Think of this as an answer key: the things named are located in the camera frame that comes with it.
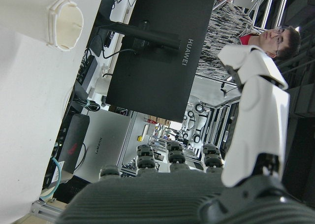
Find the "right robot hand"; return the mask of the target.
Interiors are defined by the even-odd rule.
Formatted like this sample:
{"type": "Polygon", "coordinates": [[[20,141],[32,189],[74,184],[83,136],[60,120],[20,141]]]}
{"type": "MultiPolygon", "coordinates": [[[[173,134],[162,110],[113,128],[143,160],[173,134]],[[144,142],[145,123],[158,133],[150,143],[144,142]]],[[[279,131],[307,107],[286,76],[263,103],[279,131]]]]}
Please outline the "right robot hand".
{"type": "Polygon", "coordinates": [[[226,45],[218,55],[241,92],[225,163],[204,148],[206,171],[179,162],[172,171],[140,168],[133,178],[108,175],[87,185],[58,224],[312,224],[313,209],[289,197],[281,183],[289,111],[288,85],[265,52],[226,45]]]}

